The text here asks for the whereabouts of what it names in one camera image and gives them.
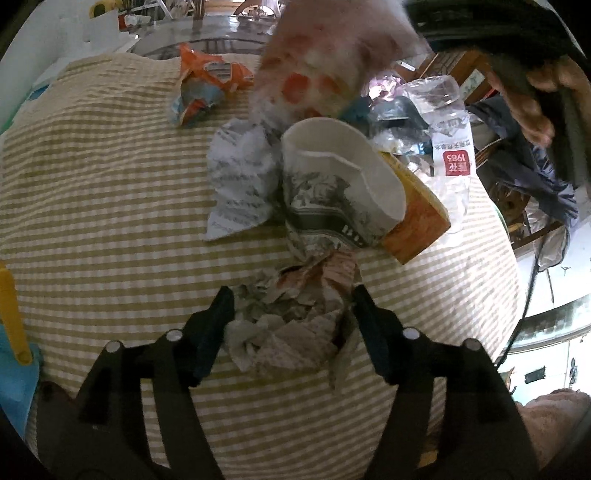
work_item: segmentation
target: glass table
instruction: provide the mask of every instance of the glass table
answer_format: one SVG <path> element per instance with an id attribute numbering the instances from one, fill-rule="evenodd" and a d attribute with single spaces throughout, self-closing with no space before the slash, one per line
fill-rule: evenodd
<path id="1" fill-rule="evenodd" d="M 195 50 L 212 54 L 261 54 L 275 28 L 275 19 L 205 16 L 160 21 L 134 31 L 140 36 L 131 53 L 154 60 L 179 56 L 178 46 L 189 43 Z"/>

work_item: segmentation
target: yellow clip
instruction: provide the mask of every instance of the yellow clip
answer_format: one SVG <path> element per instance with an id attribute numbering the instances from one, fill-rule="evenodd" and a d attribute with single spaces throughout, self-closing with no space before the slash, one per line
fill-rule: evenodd
<path id="1" fill-rule="evenodd" d="M 8 342 L 17 362 L 21 365 L 30 365 L 33 362 L 33 355 L 18 311 L 17 289 L 10 270 L 2 262 L 0 262 L 0 319 L 4 324 Z"/>

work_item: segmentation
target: white screw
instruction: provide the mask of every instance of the white screw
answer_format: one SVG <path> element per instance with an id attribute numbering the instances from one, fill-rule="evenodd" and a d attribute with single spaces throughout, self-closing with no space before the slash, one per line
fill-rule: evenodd
<path id="1" fill-rule="evenodd" d="M 169 342 L 178 342 L 181 338 L 183 338 L 183 333 L 180 330 L 170 330 L 166 334 L 166 339 Z"/>
<path id="2" fill-rule="evenodd" d="M 418 340 L 418 338 L 421 336 L 421 333 L 416 328 L 409 327 L 402 331 L 402 335 L 404 335 L 404 338 L 408 340 Z"/>
<path id="3" fill-rule="evenodd" d="M 469 348 L 473 352 L 480 350 L 480 342 L 478 340 L 474 340 L 474 338 L 466 339 L 464 341 L 464 345 L 466 345 L 466 348 Z"/>
<path id="4" fill-rule="evenodd" d="M 117 350 L 119 350 L 119 348 L 121 348 L 121 342 L 113 340 L 107 343 L 105 350 L 107 350 L 109 353 L 115 353 Z"/>

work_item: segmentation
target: trash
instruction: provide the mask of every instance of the trash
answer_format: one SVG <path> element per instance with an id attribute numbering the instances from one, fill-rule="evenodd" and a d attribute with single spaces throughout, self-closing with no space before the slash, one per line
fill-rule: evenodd
<path id="1" fill-rule="evenodd" d="M 188 44 L 179 49 L 181 73 L 169 112 L 170 121 L 178 127 L 202 119 L 228 93 L 253 85 L 252 72 L 240 63 L 193 51 Z"/>
<path id="2" fill-rule="evenodd" d="M 260 125 L 232 119 L 216 131 L 207 152 L 207 176 L 216 206 L 207 219 L 207 240 L 254 228 L 273 214 L 281 175 L 281 149 Z"/>
<path id="3" fill-rule="evenodd" d="M 404 218 L 400 180 L 353 127 L 310 118 L 281 143 L 285 225 L 297 258 L 377 246 Z"/>
<path id="4" fill-rule="evenodd" d="M 136 27 L 137 25 L 148 25 L 152 21 L 152 17 L 148 15 L 129 14 L 125 15 L 124 23 L 126 27 Z"/>
<path id="5" fill-rule="evenodd" d="M 315 371 L 334 359 L 356 270 L 351 252 L 333 251 L 301 267 L 261 271 L 251 283 L 233 288 L 236 316 L 226 325 L 224 341 L 236 366 L 268 378 Z M 333 380 L 345 374 L 344 365 L 339 358 Z"/>
<path id="6" fill-rule="evenodd" d="M 369 135 L 369 110 L 372 100 L 369 96 L 357 97 L 339 117 L 339 120 L 355 127 L 366 137 Z"/>
<path id="7" fill-rule="evenodd" d="M 416 175 L 445 205 L 451 227 L 441 238 L 452 246 L 462 241 L 462 222 L 468 208 L 470 176 L 476 172 L 476 156 L 470 115 L 453 77 L 415 80 L 398 89 L 417 107 L 429 125 L 433 145 L 433 176 Z"/>
<path id="8" fill-rule="evenodd" d="M 373 145 L 392 155 L 431 155 L 429 125 L 408 98 L 376 99 L 368 113 Z"/>
<path id="9" fill-rule="evenodd" d="M 400 0 L 290 2 L 256 74 L 251 118 L 279 132 L 338 118 L 393 61 L 427 51 Z"/>

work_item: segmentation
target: black cable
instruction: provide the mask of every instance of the black cable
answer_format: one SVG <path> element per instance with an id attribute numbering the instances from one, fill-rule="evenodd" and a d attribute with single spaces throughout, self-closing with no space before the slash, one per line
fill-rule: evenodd
<path id="1" fill-rule="evenodd" d="M 552 278 L 550 278 L 550 269 L 546 268 L 546 278 L 548 278 L 548 285 L 550 285 L 550 299 L 552 306 L 554 306 L 554 287 L 552 286 Z"/>
<path id="2" fill-rule="evenodd" d="M 527 315 L 527 310 L 530 308 L 531 297 L 534 293 L 535 279 L 536 279 L 538 273 L 540 272 L 540 265 L 538 264 L 538 260 L 540 259 L 540 254 L 542 253 L 542 249 L 544 248 L 544 244 L 546 242 L 546 236 L 547 236 L 547 234 L 542 237 L 542 241 L 540 243 L 540 248 L 535 254 L 534 264 L 531 267 L 530 282 L 528 283 L 528 286 L 527 286 L 527 297 L 525 298 L 525 307 L 523 309 L 523 314 L 521 315 L 521 320 L 519 322 L 517 322 L 515 330 L 513 330 L 513 333 L 511 334 L 511 338 L 509 339 L 509 342 L 507 342 L 507 346 L 503 350 L 501 358 L 499 360 L 497 360 L 497 363 L 496 363 L 497 370 L 507 360 L 507 356 L 509 355 L 509 351 L 511 350 L 511 347 L 513 347 L 515 340 L 517 340 L 517 336 L 521 333 L 521 329 L 523 328 L 525 316 Z"/>

